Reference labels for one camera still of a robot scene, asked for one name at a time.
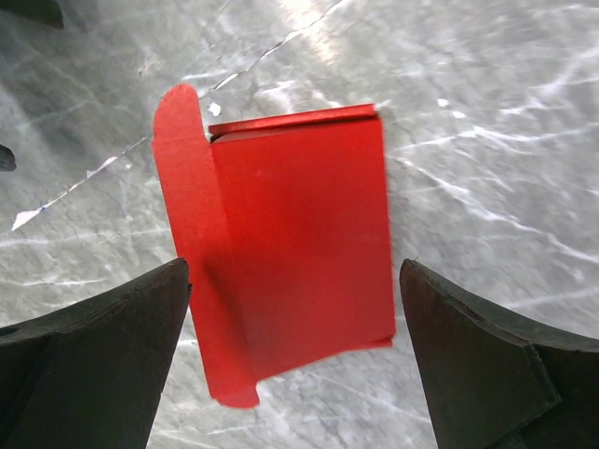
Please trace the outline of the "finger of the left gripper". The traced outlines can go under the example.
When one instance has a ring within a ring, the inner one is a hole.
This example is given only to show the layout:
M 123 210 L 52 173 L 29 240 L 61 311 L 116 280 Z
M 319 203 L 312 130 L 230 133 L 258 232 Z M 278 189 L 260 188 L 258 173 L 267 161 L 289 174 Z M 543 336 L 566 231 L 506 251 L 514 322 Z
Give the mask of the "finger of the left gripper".
M 0 0 L 0 8 L 31 22 L 57 29 L 64 27 L 62 10 L 55 0 Z
M 17 168 L 13 151 L 5 145 L 0 145 L 0 171 L 12 172 Z

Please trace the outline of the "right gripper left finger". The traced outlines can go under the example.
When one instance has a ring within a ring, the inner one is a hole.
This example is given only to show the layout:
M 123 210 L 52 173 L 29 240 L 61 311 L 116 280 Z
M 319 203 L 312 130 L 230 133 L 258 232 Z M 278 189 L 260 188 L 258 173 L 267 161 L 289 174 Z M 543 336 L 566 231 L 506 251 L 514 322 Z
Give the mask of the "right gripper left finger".
M 188 271 L 177 258 L 2 327 L 2 447 L 146 447 L 189 303 Z

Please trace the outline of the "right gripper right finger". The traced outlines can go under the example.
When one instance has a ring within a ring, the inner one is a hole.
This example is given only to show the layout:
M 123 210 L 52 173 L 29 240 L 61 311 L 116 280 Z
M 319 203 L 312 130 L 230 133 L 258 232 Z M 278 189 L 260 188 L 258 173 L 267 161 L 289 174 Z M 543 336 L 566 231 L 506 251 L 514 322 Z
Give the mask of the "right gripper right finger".
M 595 448 L 598 341 L 406 259 L 402 305 L 441 448 Z

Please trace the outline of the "red paper box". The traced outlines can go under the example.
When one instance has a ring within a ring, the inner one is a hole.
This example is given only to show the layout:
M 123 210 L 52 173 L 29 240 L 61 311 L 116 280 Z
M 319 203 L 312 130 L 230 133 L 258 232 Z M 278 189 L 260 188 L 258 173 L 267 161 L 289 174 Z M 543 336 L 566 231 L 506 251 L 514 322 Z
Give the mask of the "red paper box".
M 153 158 L 210 395 L 259 402 L 259 382 L 396 332 L 383 122 L 372 104 L 204 125 L 171 88 Z

